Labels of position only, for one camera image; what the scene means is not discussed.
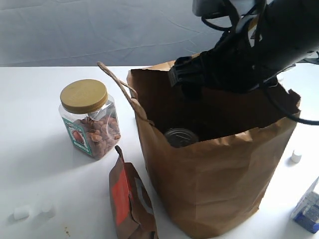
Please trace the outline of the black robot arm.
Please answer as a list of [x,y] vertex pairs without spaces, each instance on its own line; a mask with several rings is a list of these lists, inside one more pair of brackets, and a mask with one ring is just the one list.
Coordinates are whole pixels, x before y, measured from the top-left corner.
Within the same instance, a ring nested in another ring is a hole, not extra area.
[[178,58],[169,81],[189,90],[246,93],[318,48],[318,1],[275,0],[263,13],[236,19],[212,49]]

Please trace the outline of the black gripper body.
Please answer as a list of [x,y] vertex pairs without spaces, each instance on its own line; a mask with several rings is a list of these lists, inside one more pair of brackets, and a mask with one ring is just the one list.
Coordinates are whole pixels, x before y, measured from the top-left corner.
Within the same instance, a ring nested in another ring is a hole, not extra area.
[[257,65],[255,35],[224,32],[215,46],[199,55],[205,86],[235,93],[246,93],[264,84]]

